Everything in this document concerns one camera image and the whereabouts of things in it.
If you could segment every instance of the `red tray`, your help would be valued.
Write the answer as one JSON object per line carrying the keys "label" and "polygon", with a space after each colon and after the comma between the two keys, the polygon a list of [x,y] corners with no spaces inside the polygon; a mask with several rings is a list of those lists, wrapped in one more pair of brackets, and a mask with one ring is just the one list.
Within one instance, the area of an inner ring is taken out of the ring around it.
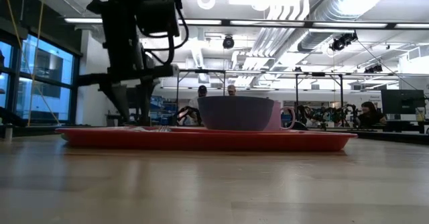
{"label": "red tray", "polygon": [[317,131],[216,131],[171,127],[171,132],[133,131],[134,127],[64,128],[70,147],[191,151],[339,151],[348,133]]}

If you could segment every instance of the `pole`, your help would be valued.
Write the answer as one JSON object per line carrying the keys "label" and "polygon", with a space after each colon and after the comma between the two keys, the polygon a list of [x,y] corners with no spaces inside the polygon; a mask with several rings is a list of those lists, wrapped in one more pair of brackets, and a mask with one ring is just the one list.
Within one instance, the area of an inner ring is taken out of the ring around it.
{"label": "pole", "polygon": [[296,91],[296,103],[295,103],[295,115],[296,115],[296,119],[299,119],[299,114],[300,112],[298,111],[298,75],[295,75],[295,91]]}
{"label": "pole", "polygon": [[180,82],[180,72],[177,73],[177,89],[176,89],[176,116],[179,113],[179,82]]}
{"label": "pole", "polygon": [[225,96],[225,85],[226,85],[227,73],[223,73],[223,95]]}
{"label": "pole", "polygon": [[341,127],[344,127],[343,107],[344,107],[344,92],[343,92],[343,76],[340,74],[340,95],[341,95]]}

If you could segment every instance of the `man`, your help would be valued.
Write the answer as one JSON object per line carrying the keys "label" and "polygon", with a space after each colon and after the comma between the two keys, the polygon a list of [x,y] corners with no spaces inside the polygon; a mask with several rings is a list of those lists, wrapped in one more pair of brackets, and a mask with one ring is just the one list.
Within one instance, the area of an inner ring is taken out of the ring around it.
{"label": "man", "polygon": [[230,95],[230,96],[235,96],[235,92],[237,92],[237,91],[235,90],[235,86],[234,86],[234,85],[229,85],[229,86],[228,86],[228,95]]}
{"label": "man", "polygon": [[198,88],[198,96],[189,101],[189,107],[198,109],[198,98],[205,97],[205,96],[207,96],[207,88],[206,86],[201,85]]}
{"label": "man", "polygon": [[[206,86],[201,85],[198,88],[198,96],[195,97],[195,98],[193,98],[193,99],[191,99],[189,101],[188,106],[189,107],[193,107],[195,109],[199,109],[198,108],[198,98],[205,97],[205,96],[207,96],[207,88],[206,88]],[[190,117],[189,121],[186,122],[186,125],[198,125],[198,118],[196,116],[196,113],[189,114],[189,117]]]}

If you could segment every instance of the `woman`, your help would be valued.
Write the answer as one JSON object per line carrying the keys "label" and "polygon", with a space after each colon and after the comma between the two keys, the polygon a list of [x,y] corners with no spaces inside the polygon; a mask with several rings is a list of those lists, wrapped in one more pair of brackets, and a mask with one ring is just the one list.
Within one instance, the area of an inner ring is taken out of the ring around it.
{"label": "woman", "polygon": [[371,127],[377,123],[386,124],[386,118],[383,114],[377,112],[372,102],[362,103],[362,114],[358,116],[357,121],[361,127]]}

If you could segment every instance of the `yellow rope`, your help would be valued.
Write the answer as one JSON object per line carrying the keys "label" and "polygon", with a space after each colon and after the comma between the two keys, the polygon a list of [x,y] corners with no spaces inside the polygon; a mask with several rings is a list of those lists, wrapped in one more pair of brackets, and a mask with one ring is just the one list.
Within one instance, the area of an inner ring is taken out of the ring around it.
{"label": "yellow rope", "polygon": [[[17,25],[16,25],[16,23],[15,23],[15,18],[13,17],[13,12],[12,12],[11,2],[10,2],[10,0],[6,0],[6,2],[7,2],[7,7],[9,8],[9,13],[10,13],[10,15],[11,15],[13,28],[14,28],[14,30],[15,30],[15,35],[16,35],[16,38],[17,38],[17,41],[18,41],[18,44],[19,44],[19,49],[21,50],[21,55],[22,55],[22,57],[23,57],[23,61],[24,61],[24,63],[25,63],[25,66],[26,66],[26,67],[28,68],[28,70],[29,70],[29,64],[28,64],[28,61],[27,61],[27,59],[25,58],[25,54],[24,54],[24,52],[23,52],[23,50],[22,50],[22,43],[21,43],[21,40],[19,39],[18,28],[17,28]],[[42,0],[42,9],[41,9],[41,11],[40,11],[37,47],[38,47],[38,44],[39,44],[39,38],[40,38],[40,28],[41,28],[41,26],[42,26],[43,6],[44,6],[44,0]],[[36,65],[37,52],[38,52],[38,49],[36,48],[36,58],[35,58],[35,60],[34,60],[34,61],[35,61],[34,66]],[[40,96],[42,97],[43,101],[45,102],[46,106],[48,107],[49,112],[52,114],[52,116],[53,116],[53,117],[54,117],[54,119],[56,120],[57,124],[60,124],[59,120],[57,119],[57,117],[56,117],[56,116],[55,116],[55,114],[52,112],[51,108],[49,107],[49,104],[46,102],[46,99],[45,99],[45,97],[43,96],[42,91],[40,90],[40,87],[39,87],[39,86],[34,86],[34,78],[35,78],[35,74],[34,74],[34,70],[33,70],[33,73],[32,73],[32,94],[33,94],[33,87],[35,87],[35,88],[38,90],[38,92],[39,92]],[[30,99],[29,115],[31,115],[31,112],[32,112],[32,103],[31,103],[31,99]]]}

